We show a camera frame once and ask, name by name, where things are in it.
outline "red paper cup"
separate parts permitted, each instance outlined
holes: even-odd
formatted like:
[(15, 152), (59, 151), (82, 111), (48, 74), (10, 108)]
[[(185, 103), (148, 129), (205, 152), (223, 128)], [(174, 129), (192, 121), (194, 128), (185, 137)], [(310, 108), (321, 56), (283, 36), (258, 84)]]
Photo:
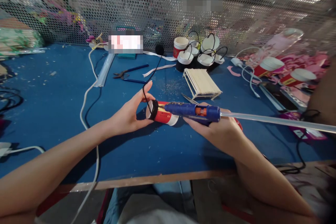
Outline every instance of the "red paper cup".
[(174, 50), (173, 50), (173, 56), (175, 58), (178, 57), (180, 51), (183, 51), (189, 44), (189, 40), (184, 37), (177, 37), (174, 39)]
[(296, 86), (300, 83), (314, 79), (316, 79), (316, 75), (313, 74), (312, 72), (306, 69), (297, 68), (290, 74), (282, 77), (280, 79), (280, 82), (285, 86)]
[(177, 123), (179, 116), (173, 115), (170, 112), (167, 112), (164, 108), (159, 107), (159, 105), (166, 105), (168, 102), (151, 100), (148, 102), (150, 110), (147, 106), (146, 109), (146, 118), (154, 120), (159, 123), (168, 124), (173, 126)]
[(284, 63), (281, 60), (273, 57), (267, 57), (254, 69), (254, 75), (263, 77), (283, 66)]
[(258, 65), (255, 69), (254, 69), (254, 75), (257, 77), (263, 77), (264, 75), (267, 75), (269, 73), (269, 71), (267, 71), (266, 69), (262, 68), (260, 65)]

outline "paper cup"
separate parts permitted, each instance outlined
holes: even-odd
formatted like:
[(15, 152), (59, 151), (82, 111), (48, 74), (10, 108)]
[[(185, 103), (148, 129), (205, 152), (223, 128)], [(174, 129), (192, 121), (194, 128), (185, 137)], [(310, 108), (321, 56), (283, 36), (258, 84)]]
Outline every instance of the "paper cup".
[(180, 51), (184, 50), (189, 44), (189, 40), (184, 37), (177, 37), (174, 39), (174, 50), (173, 50), (173, 56), (177, 58)]
[(188, 45), (190, 45), (190, 44), (194, 48), (197, 48), (198, 45), (199, 45), (199, 43), (197, 41), (195, 41), (195, 40), (189, 40), (189, 44)]
[(212, 52), (209, 49), (216, 50), (219, 46), (219, 43), (220, 43), (220, 40), (217, 36), (210, 35), (209, 37), (205, 37), (201, 44), (201, 51), (205, 54), (209, 54)]
[(262, 77), (283, 66), (284, 66), (284, 63), (281, 60), (273, 58), (273, 57), (267, 57), (261, 62), (260, 65), (258, 65), (254, 69), (254, 75), (257, 77)]
[(197, 57), (195, 68), (197, 69), (208, 69), (214, 62), (214, 59), (207, 54), (201, 54)]
[(290, 74), (282, 77), (280, 82), (285, 86), (296, 86), (302, 82), (307, 82), (314, 79), (316, 79), (316, 75), (312, 72), (306, 69), (297, 68)]
[(191, 54), (194, 55), (194, 56), (197, 56), (199, 50), (193, 46), (189, 46), (187, 49), (186, 49), (186, 52), (187, 53), (190, 53), (191, 51)]
[(150, 110), (147, 106), (146, 109), (146, 118), (154, 120), (159, 123), (168, 124), (169, 126), (173, 126), (177, 123), (179, 116), (173, 115), (170, 112), (167, 112), (164, 108), (160, 108), (159, 105), (166, 105), (168, 102), (151, 100), (148, 102)]
[(212, 72), (216, 67), (223, 64), (224, 62), (225, 62), (224, 57), (222, 55), (216, 54), (215, 61), (213, 62), (211, 66), (209, 66), (209, 68), (207, 69), (207, 72)]
[(178, 57), (177, 57), (177, 62), (176, 62), (176, 69), (177, 71), (179, 72), (183, 72), (185, 68), (191, 68), (192, 66), (192, 61), (194, 59), (194, 56), (193, 54), (190, 54), (190, 51), (187, 52), (186, 51), (181, 51), (179, 54), (178, 54)]

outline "black tape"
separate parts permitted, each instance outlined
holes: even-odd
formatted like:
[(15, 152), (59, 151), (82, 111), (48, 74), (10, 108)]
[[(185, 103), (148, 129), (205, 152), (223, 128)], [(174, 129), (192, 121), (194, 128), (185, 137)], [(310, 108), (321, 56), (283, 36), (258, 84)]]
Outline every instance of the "black tape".
[(152, 113), (149, 117), (150, 120), (153, 120), (155, 119), (156, 117), (156, 114), (158, 113), (158, 109), (159, 109), (159, 102), (157, 100), (152, 100), (152, 104), (153, 104), (153, 107), (152, 107)]

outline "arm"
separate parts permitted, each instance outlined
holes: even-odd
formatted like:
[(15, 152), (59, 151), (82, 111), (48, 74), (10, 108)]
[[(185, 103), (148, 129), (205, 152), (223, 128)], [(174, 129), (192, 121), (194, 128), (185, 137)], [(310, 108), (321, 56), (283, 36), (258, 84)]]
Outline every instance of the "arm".
[[(147, 93), (152, 86), (145, 86)], [(154, 97), (147, 93), (148, 100)], [(104, 140), (132, 132), (152, 123), (137, 120), (140, 102), (145, 102), (142, 90), (125, 103), (110, 119), (102, 121), (39, 155), (0, 179), (0, 223), (16, 223), (20, 215), (35, 210), (62, 182), (71, 169)]]
[(243, 134), (234, 118), (222, 118), (209, 127), (188, 118), (185, 121), (214, 146), (234, 158), (245, 188), (261, 205), (275, 208), (278, 212), (315, 218), (309, 205)]

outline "white ribbon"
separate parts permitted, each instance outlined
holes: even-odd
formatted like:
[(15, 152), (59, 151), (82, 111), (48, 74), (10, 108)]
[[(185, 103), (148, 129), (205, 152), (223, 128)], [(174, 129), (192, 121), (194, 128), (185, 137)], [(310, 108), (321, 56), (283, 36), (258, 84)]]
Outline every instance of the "white ribbon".
[(157, 69), (156, 68), (153, 68), (152, 70), (150, 70), (149, 72), (147, 72), (147, 73), (144, 73), (143, 74), (143, 77), (145, 78), (145, 77), (147, 77), (148, 75), (150, 75), (155, 69), (156, 70), (161, 70), (161, 69), (164, 69), (164, 68), (170, 68), (170, 67), (174, 67), (176, 64), (173, 64), (173, 65), (165, 65), (165, 66), (160, 66), (160, 67), (158, 67)]
[[(154, 56), (161, 57), (161, 55), (158, 55), (158, 54), (153, 53), (153, 52), (143, 51), (143, 53), (148, 54), (148, 55), (154, 55)], [(165, 56), (162, 56), (162, 58), (163, 58), (164, 60), (168, 60), (168, 61), (175, 61), (175, 60), (177, 60), (177, 59), (174, 58), (174, 57), (165, 57)]]

